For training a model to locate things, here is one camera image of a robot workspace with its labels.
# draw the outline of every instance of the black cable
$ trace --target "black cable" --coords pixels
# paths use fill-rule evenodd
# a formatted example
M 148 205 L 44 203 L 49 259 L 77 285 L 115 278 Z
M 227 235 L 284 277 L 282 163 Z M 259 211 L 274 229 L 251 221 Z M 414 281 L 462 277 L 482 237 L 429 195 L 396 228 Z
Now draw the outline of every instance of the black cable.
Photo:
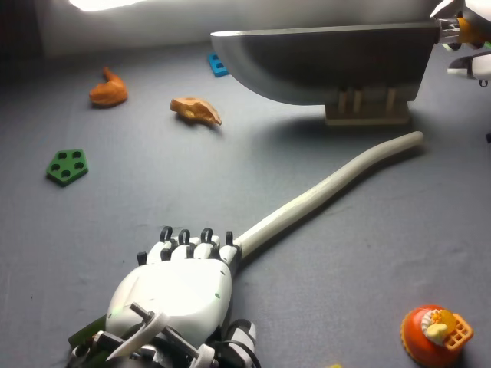
M 255 368 L 261 368 L 261 363 L 259 362 L 258 357 L 244 343 L 241 343 L 240 341 L 234 341 L 234 340 L 218 341 L 217 342 L 217 344 L 220 344 L 220 345 L 222 345 L 222 344 L 223 345 L 230 345 L 231 343 L 234 345 L 237 345 L 238 347 L 243 349 L 247 353 L 247 355 L 249 355 Z

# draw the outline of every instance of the wooden stand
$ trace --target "wooden stand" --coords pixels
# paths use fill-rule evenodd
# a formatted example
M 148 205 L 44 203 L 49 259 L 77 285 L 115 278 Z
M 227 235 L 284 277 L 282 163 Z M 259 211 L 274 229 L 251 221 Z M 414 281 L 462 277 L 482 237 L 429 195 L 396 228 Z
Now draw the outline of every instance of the wooden stand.
M 407 102 L 396 102 L 397 88 L 387 89 L 385 103 L 363 103 L 363 91 L 356 90 L 352 101 L 348 92 L 339 93 L 337 106 L 325 107 L 326 124 L 339 126 L 401 125 L 409 122 Z

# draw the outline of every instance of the gray tablecloth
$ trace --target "gray tablecloth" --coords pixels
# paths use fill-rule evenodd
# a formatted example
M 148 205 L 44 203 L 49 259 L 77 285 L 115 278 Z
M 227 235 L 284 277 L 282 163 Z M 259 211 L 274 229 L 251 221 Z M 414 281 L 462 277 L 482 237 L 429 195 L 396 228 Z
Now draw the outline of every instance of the gray tablecloth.
M 256 323 L 264 367 L 408 368 L 400 322 L 438 303 L 475 328 L 462 366 L 489 367 L 491 94 L 447 76 L 463 52 L 435 49 L 411 126 L 330 130 L 322 107 L 215 78 L 209 50 L 29 64 L 1 87 L 0 366 L 63 367 L 67 337 L 105 313 L 164 225 L 239 235 L 365 149 L 421 130 L 423 154 L 372 171 L 256 255 L 236 279 L 233 317 Z M 87 94 L 104 66 L 130 98 L 96 110 Z M 176 120 L 169 102 L 187 95 L 223 125 Z M 89 173 L 66 188 L 46 180 L 54 153 L 75 148 Z

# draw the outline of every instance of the blue block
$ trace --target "blue block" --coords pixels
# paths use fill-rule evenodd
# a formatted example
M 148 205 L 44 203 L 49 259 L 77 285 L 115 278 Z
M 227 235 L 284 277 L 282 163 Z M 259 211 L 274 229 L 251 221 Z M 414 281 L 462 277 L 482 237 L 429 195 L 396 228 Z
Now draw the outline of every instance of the blue block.
M 215 74 L 215 77 L 223 77 L 224 75 L 227 75 L 229 73 L 227 68 L 223 66 L 222 62 L 218 58 L 216 52 L 208 55 L 208 62 L 209 66 L 212 68 L 213 73 Z

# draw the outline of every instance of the waffle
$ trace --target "waffle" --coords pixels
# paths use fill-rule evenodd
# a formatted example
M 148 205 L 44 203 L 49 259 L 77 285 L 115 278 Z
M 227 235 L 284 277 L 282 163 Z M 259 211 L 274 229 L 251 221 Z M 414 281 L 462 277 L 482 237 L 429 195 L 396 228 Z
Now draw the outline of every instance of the waffle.
M 474 331 L 469 324 L 459 315 L 453 315 L 457 319 L 455 330 L 445 338 L 443 344 L 448 350 L 460 350 L 463 345 L 474 335 Z

